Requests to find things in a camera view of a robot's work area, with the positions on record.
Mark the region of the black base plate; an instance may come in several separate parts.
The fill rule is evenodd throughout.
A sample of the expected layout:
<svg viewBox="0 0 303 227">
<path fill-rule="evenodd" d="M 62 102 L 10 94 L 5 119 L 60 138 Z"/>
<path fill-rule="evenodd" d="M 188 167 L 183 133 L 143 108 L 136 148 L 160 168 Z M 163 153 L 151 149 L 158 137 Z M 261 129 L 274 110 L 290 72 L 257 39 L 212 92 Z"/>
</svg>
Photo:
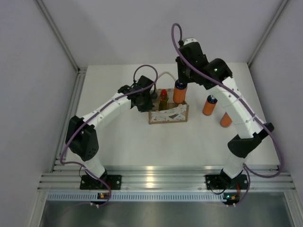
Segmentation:
<svg viewBox="0 0 303 227">
<path fill-rule="evenodd" d="M 235 178 L 230 178 L 223 174 L 206 175 L 205 183 L 208 190 L 237 190 L 237 186 L 239 186 L 241 190 L 244 190 L 248 187 L 246 175 L 239 175 Z"/>
<path fill-rule="evenodd" d="M 108 175 L 104 182 L 109 186 L 111 190 L 121 189 L 121 175 Z M 81 190 L 107 190 L 107 187 L 99 180 L 89 176 L 83 175 L 80 182 Z"/>
</svg>

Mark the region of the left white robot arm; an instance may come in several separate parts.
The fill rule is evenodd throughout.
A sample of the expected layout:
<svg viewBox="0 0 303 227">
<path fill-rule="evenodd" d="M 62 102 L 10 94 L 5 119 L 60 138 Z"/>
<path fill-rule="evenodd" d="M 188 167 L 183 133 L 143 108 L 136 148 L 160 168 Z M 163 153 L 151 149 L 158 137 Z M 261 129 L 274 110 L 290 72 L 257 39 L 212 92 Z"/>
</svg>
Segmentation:
<svg viewBox="0 0 303 227">
<path fill-rule="evenodd" d="M 141 76 L 132 85 L 120 87 L 109 101 L 96 110 L 70 119 L 65 140 L 66 148 L 80 159 L 80 166 L 86 171 L 84 180 L 91 184 L 90 188 L 102 189 L 107 183 L 107 171 L 97 157 L 98 130 L 133 107 L 137 107 L 139 112 L 151 110 L 154 105 L 150 90 L 154 84 L 151 79 Z"/>
</svg>

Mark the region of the yellow bottle red cap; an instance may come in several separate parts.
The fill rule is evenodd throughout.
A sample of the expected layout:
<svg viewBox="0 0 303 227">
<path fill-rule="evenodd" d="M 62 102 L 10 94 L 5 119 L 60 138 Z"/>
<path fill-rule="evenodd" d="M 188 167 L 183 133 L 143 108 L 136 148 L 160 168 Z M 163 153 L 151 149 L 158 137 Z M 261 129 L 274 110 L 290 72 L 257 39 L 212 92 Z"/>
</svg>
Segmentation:
<svg viewBox="0 0 303 227">
<path fill-rule="evenodd" d="M 162 89 L 159 95 L 159 111 L 167 110 L 168 107 L 168 93 L 166 89 Z"/>
</svg>

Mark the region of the clear bottle dark cap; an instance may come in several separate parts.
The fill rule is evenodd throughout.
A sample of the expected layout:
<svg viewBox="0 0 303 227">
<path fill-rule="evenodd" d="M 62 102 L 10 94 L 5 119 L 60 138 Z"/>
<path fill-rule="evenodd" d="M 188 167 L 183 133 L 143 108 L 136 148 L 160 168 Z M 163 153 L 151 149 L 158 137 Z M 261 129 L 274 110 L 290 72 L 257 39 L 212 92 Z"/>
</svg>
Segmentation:
<svg viewBox="0 0 303 227">
<path fill-rule="evenodd" d="M 156 92 L 151 93 L 151 100 L 152 100 L 152 104 L 154 105 L 154 107 L 159 106 L 159 97 Z"/>
</svg>

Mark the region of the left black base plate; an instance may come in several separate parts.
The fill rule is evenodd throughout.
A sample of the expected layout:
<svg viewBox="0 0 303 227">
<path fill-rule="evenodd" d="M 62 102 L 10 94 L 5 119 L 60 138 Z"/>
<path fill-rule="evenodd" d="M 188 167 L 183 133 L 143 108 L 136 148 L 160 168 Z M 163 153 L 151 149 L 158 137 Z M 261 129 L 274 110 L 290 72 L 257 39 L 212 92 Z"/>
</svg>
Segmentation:
<svg viewBox="0 0 303 227">
<path fill-rule="evenodd" d="M 108 175 L 104 182 L 109 186 L 111 190 L 121 189 L 121 175 Z M 107 190 L 107 187 L 99 180 L 89 176 L 83 175 L 80 182 L 81 190 Z"/>
</svg>

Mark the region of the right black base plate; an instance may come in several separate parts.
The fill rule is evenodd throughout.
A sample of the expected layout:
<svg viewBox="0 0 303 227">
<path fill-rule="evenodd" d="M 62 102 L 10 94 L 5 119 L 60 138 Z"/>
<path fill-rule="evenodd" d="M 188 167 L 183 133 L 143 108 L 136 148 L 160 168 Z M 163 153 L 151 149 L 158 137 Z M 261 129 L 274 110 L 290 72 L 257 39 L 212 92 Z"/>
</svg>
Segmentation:
<svg viewBox="0 0 303 227">
<path fill-rule="evenodd" d="M 235 178 L 230 178 L 223 174 L 206 175 L 205 183 L 208 190 L 237 190 L 237 186 L 239 186 L 241 190 L 244 190 L 248 187 L 246 175 L 239 175 Z"/>
</svg>

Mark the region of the burlap canvas tote bag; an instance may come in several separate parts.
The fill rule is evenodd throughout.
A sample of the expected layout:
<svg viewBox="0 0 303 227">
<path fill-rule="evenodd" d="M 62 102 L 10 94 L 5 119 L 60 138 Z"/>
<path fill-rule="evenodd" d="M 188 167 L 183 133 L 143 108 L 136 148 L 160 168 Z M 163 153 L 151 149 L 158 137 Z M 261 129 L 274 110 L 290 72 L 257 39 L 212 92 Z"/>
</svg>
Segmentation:
<svg viewBox="0 0 303 227">
<path fill-rule="evenodd" d="M 169 75 L 173 79 L 174 83 L 176 82 L 176 78 L 168 71 L 165 71 L 159 75 L 159 77 L 163 75 Z M 183 101 L 180 104 L 177 104 L 173 101 L 173 88 L 165 88 L 168 93 L 168 107 L 167 110 L 159 111 L 159 106 L 153 107 L 151 111 L 148 112 L 148 123 L 149 124 L 161 124 L 161 123 L 178 123 L 178 122 L 187 122 L 188 120 L 188 112 L 189 112 L 189 104 Z M 154 87 L 152 92 L 156 92 L 158 97 L 163 88 L 157 89 Z"/>
</svg>

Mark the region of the aluminium rail frame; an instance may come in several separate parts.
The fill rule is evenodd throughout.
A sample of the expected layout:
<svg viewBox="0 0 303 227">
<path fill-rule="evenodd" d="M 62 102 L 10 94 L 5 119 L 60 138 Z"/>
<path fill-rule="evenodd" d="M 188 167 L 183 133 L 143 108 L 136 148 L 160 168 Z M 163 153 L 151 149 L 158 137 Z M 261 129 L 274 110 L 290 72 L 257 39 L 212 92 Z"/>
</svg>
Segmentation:
<svg viewBox="0 0 303 227">
<path fill-rule="evenodd" d="M 265 118 L 245 62 L 228 63 L 240 91 L 260 118 Z M 77 114 L 86 114 L 102 105 L 121 86 L 132 82 L 139 65 L 88 66 L 80 76 L 81 96 L 75 98 Z M 148 113 L 134 108 L 99 129 L 99 158 L 109 174 L 122 175 L 122 191 L 206 191 L 205 175 L 218 174 L 229 150 L 227 142 L 235 136 L 234 126 L 223 128 L 220 104 L 211 116 L 202 114 L 208 96 L 204 88 L 189 84 L 188 122 L 148 124 Z M 277 172 L 278 159 L 270 138 L 251 153 L 248 165 L 259 174 Z M 78 165 L 61 165 L 43 174 L 38 189 L 76 191 L 80 189 Z M 250 175 L 251 192 L 294 191 L 290 173 L 265 179 Z"/>
</svg>

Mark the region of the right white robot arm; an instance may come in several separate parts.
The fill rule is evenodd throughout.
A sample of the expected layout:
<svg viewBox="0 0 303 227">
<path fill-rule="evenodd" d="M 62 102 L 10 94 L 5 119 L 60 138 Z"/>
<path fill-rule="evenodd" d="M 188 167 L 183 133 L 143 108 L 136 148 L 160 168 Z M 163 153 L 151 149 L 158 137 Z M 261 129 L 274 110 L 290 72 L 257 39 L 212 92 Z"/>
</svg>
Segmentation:
<svg viewBox="0 0 303 227">
<path fill-rule="evenodd" d="M 216 98 L 234 123 L 237 135 L 228 142 L 231 154 L 219 179 L 226 188 L 233 187 L 243 171 L 247 157 L 272 132 L 274 126 L 256 118 L 239 91 L 227 63 L 216 58 L 208 61 L 194 38 L 173 44 L 178 57 L 178 79 L 181 83 L 203 86 Z"/>
</svg>

